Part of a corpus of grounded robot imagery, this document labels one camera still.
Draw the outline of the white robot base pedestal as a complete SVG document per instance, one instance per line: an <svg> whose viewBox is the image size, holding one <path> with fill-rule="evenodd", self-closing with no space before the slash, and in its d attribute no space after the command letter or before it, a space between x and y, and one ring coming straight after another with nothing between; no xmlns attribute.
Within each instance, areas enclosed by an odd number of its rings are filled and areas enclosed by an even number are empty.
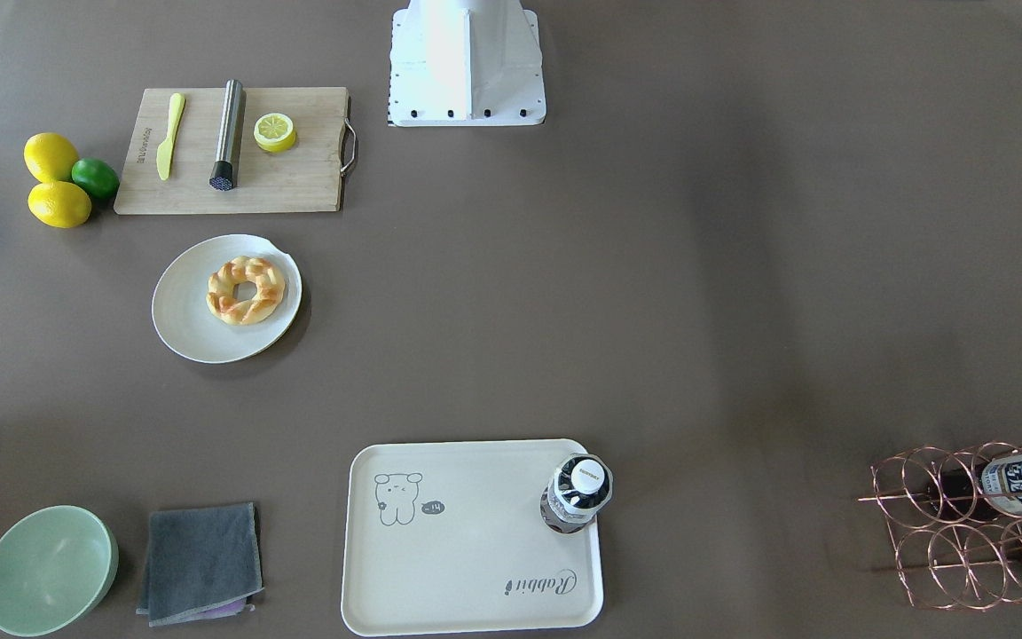
<svg viewBox="0 0 1022 639"><path fill-rule="evenodd" d="M411 1L393 13L389 60L394 127L545 121L539 20L519 1Z"/></svg>

